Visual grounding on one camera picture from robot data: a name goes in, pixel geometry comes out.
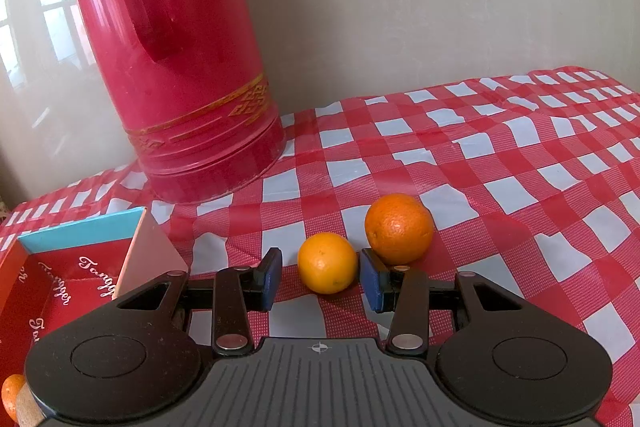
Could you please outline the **small mandarin orange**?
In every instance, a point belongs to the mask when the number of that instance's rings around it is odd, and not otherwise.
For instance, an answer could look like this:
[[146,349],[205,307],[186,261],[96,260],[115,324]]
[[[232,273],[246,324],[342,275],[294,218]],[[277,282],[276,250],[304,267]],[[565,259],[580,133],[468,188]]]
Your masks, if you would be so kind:
[[347,239],[332,232],[308,237],[297,254],[303,284],[321,295],[344,291],[358,274],[358,254]]

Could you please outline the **mandarin orange near thermos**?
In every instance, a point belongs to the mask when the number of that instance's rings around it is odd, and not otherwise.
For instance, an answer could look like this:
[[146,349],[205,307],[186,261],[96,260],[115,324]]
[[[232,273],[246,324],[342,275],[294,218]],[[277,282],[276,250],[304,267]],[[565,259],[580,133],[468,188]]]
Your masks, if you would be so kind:
[[406,194],[380,197],[367,211],[364,231],[386,265],[408,265],[423,257],[435,235],[431,211]]

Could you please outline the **red white checkered tablecloth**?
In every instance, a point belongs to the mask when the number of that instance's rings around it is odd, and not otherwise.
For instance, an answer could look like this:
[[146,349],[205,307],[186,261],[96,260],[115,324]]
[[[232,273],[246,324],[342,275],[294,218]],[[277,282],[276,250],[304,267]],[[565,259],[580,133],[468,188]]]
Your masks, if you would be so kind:
[[596,338],[613,363],[599,418],[639,421],[639,93],[578,67],[475,78],[349,98],[282,120],[281,158],[240,191],[198,205],[157,199],[137,166],[75,182],[17,207],[18,238],[113,212],[148,210],[195,275],[283,255],[276,304],[256,337],[384,337],[390,318],[357,288],[311,294],[295,262],[319,232],[367,246],[364,217],[405,193],[431,211],[421,259],[435,279],[474,271]]

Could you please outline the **colourful cardboard box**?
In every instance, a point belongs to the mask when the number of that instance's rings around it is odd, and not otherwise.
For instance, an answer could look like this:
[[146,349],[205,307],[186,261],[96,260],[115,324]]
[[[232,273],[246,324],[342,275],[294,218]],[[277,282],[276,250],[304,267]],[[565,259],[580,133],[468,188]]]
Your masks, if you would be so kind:
[[172,270],[189,267],[143,207],[1,239],[1,378],[45,335]]

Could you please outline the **red thermos flask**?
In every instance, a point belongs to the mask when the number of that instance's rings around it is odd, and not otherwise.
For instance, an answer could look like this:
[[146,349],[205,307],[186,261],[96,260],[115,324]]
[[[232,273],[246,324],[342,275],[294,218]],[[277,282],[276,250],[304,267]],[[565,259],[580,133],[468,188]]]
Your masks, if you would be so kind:
[[152,189],[203,202],[265,172],[285,137],[246,0],[77,0]]

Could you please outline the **brown fruit in box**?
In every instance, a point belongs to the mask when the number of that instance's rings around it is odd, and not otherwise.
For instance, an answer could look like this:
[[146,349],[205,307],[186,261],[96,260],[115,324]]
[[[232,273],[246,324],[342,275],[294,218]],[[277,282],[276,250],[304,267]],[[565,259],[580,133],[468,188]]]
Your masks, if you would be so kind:
[[17,425],[20,427],[37,427],[44,418],[42,410],[36,403],[29,385],[24,384],[15,399]]

